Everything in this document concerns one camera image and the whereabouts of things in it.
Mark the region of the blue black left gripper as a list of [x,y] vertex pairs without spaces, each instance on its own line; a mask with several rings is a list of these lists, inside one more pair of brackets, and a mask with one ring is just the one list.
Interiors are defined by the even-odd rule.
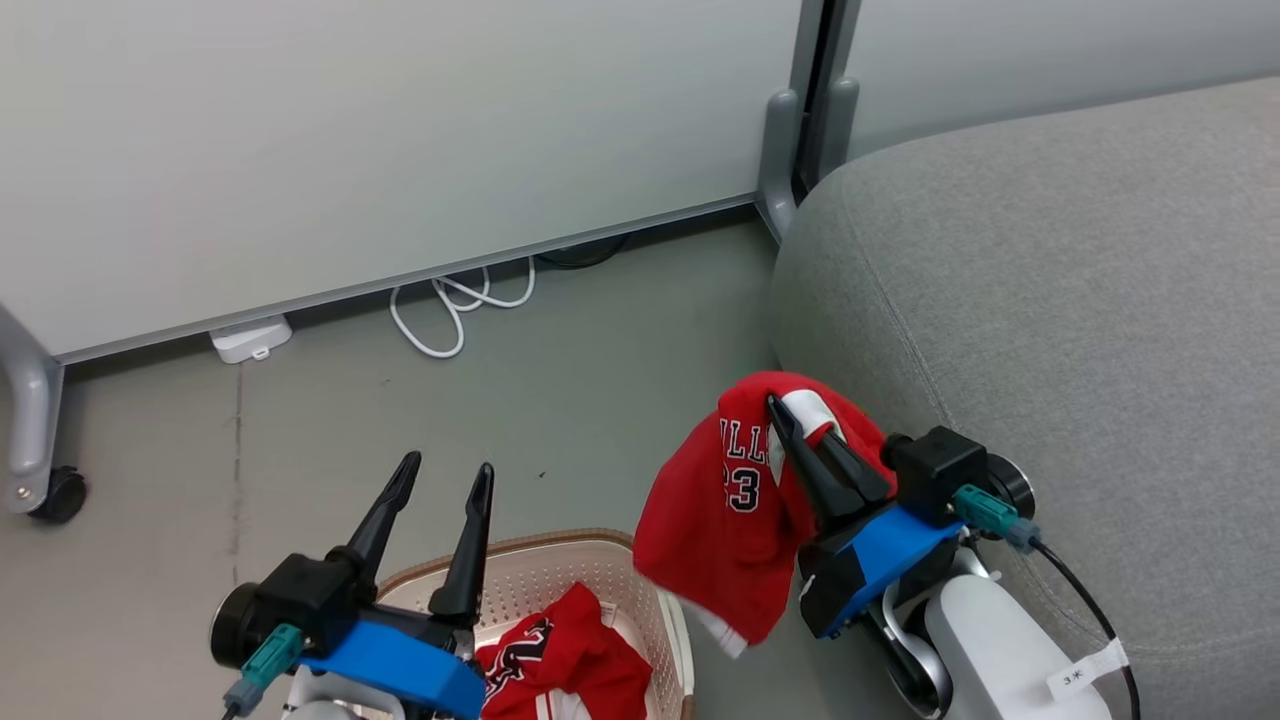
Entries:
[[[328,560],[349,568],[357,593],[376,574],[422,454],[407,452],[344,544]],[[298,665],[301,719],[356,719],[358,707],[393,719],[477,719],[485,696],[475,661],[490,534],[494,468],[483,462],[465,501],[465,525],[426,612],[339,601],[305,616],[310,647]]]

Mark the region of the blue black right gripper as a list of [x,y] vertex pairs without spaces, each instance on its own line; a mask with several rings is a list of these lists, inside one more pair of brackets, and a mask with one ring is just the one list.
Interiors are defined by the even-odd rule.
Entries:
[[[850,528],[863,503],[893,497],[892,484],[849,446],[835,410],[818,393],[771,395],[767,407],[819,537]],[[838,634],[925,556],[956,539],[961,527],[959,520],[932,527],[893,505],[851,534],[804,546],[799,607],[809,632],[815,638]]]

